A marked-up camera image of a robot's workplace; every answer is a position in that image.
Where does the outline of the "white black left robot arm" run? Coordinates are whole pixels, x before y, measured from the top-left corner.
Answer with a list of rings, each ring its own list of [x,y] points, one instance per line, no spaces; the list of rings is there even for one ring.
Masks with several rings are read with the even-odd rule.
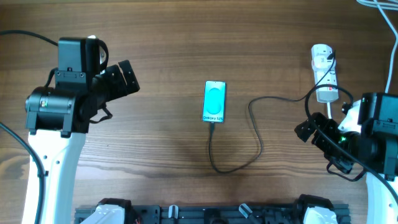
[[[128,60],[109,66],[106,44],[96,37],[62,37],[58,66],[25,101],[30,161],[23,223],[70,223],[78,160],[99,110],[140,90]]]

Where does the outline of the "blue screen smartphone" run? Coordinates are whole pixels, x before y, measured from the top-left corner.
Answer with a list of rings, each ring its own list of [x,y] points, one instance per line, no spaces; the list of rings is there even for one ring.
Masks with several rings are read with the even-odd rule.
[[[221,81],[205,82],[202,121],[223,123],[226,101],[226,83]]]

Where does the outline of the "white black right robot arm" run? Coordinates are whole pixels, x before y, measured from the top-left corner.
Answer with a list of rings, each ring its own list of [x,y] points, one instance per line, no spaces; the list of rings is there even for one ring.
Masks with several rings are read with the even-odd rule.
[[[329,166],[346,178],[354,164],[364,168],[353,180],[366,177],[367,223],[397,223],[397,96],[365,93],[352,105],[344,105],[341,123],[313,113],[313,123],[295,128],[299,139],[319,148]]]

